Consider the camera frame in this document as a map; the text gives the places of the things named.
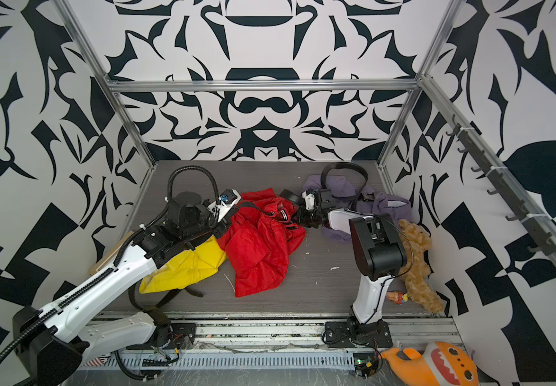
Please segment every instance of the red jacket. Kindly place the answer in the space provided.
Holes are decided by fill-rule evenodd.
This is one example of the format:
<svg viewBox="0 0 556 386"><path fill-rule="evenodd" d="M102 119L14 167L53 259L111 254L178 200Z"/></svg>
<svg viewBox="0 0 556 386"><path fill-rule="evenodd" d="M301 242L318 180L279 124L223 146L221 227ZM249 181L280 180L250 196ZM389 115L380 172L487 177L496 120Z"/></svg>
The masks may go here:
<svg viewBox="0 0 556 386"><path fill-rule="evenodd" d="M295 208L290 201L276 197L274 189L244 193L242 201L273 216L242 207L231 217L233 225L227 234L218 240L236 271L238 298L278 287L287 275L289 255L306 236L304 228L285 224Z"/></svg>

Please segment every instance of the teddy bear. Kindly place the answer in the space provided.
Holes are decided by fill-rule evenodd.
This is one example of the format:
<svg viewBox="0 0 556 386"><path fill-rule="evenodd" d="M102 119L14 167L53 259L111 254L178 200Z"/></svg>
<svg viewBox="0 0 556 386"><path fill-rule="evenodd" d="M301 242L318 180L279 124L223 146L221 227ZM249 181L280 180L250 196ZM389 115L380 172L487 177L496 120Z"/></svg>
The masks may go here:
<svg viewBox="0 0 556 386"><path fill-rule="evenodd" d="M409 243L400 235L408 259L406 265L400 269L399 274L402 275L400 278L405 282L406 290L413 301L420 304L428 312L439 313L444 309L443 301L428 284L427 278L430 275L430 267L424 261L424 251L428 251L432 246L430 236L419 225L407 220L398 221L398 225L410 242L414 257L411 270L402 275L411 266L411 249Z"/></svg>

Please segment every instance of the yellow cloth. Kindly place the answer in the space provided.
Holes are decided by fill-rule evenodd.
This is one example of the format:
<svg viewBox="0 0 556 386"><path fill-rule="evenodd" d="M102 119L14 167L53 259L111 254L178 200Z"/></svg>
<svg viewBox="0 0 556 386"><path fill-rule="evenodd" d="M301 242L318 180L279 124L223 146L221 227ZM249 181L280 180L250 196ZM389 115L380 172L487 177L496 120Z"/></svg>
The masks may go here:
<svg viewBox="0 0 556 386"><path fill-rule="evenodd" d="M160 269L143 278L141 293L184 289L218 272L227 258L216 237L210 237L194 251L187 250L174 256Z"/></svg>

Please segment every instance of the stuffed toy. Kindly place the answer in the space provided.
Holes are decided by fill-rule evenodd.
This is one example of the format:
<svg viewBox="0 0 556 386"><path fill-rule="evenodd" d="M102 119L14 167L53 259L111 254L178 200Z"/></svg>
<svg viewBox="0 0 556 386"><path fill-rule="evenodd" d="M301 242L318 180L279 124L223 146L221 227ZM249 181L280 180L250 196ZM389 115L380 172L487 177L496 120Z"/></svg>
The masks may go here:
<svg viewBox="0 0 556 386"><path fill-rule="evenodd" d="M439 313L443 311L443 301L436 294L435 290L428 284L427 278L430 275L430 267L424 261L424 251L428 251L432 246L430 236L419 225L408 222L407 220L398 221L398 225L402 229L406 238L409 240L411 248L413 249L413 266L406 274L400 276L405 282L406 290L409 293L409 298L414 302L422 305L426 311L431 313ZM411 265L411 250L409 243L402 240L407 255L407 263L402 269L400 274L406 272Z"/></svg>
<svg viewBox="0 0 556 386"><path fill-rule="evenodd" d="M383 351L391 370L408 386L477 386L477 367L469 356L458 347L445 342L432 342L423 354L412 348L398 356L398 348Z"/></svg>

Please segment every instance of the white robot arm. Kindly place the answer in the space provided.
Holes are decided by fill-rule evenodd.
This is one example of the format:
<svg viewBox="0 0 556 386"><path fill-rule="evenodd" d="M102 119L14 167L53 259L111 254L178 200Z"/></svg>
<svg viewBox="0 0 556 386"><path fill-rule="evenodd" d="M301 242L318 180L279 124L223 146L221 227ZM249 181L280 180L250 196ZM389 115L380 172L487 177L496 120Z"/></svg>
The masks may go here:
<svg viewBox="0 0 556 386"><path fill-rule="evenodd" d="M337 209L329 189L309 189L301 197L283 191L281 196L298 205L297 218L300 224L308 227L323 225L351 235L355 262L361 273L358 296L353 302L353 313L347 320L346 331L334 332L330 326L326 326L326 333L348 335L355 344L391 346L387 323L382 320L382 306L390 283L407 262L405 249L398 236L399 228L389 216ZM329 347L333 347L333 344L336 347L344 346L343 339L324 342Z"/></svg>
<svg viewBox="0 0 556 386"><path fill-rule="evenodd" d="M174 177L185 170L201 171L210 178L215 202L201 203L201 196L192 192L171 197ZM0 352L0 364L15 351L36 384L56 386L89 359L134 344L167 344L171 323L156 307L120 320L88 323L131 285L175 255L194 250L212 235L221 237L240 200L233 189L219 196L215 180L202 167L175 170L169 178L164 210L147 228L129 236L109 265L40 310L28 306L14 315L14 340Z"/></svg>

